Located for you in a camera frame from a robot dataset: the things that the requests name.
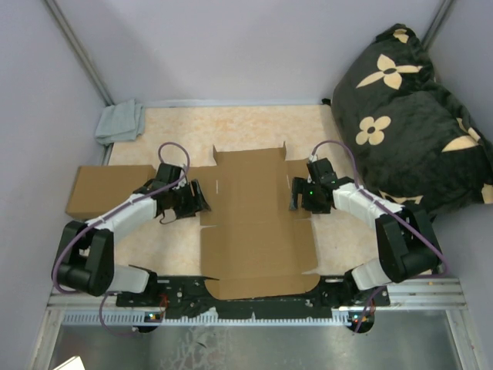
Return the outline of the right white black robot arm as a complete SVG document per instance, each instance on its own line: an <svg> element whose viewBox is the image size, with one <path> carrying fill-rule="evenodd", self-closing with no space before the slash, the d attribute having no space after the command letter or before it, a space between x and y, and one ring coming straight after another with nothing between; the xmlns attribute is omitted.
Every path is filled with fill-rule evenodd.
<svg viewBox="0 0 493 370"><path fill-rule="evenodd" d="M363 304L371 289L415 278L442 263L443 254L424 209L370 195L351 178L339 178L326 158L311 158L307 169L308 178L291 180L291 210L302 207L312 214L341 210L376 234L378 257L344 275L343 294L348 303Z"/></svg>

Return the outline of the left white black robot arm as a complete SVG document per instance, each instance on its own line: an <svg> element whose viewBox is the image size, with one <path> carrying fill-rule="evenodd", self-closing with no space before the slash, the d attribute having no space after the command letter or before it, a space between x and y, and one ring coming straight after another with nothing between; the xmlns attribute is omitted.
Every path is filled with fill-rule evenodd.
<svg viewBox="0 0 493 370"><path fill-rule="evenodd" d="M210 211L198 180L187 180L188 168L161 163L154 178L102 216L72 220L62 232L52 281L64 294L82 292L95 297L132 293L142 305L158 301L159 285L142 267L115 262L115 247L142 224L172 210L177 220Z"/></svg>

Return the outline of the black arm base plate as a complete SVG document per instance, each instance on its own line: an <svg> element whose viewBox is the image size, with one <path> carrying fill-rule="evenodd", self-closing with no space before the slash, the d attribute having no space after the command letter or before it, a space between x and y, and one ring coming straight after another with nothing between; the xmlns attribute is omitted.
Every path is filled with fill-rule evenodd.
<svg viewBox="0 0 493 370"><path fill-rule="evenodd" d="M312 290L268 298L220 300L206 289L200 276L152 277L143 293L117 294L121 308L162 308L169 319L195 318L211 308L220 319L304 319L331 318L341 307L363 306L375 288L358 291L345 276L323 276Z"/></svg>

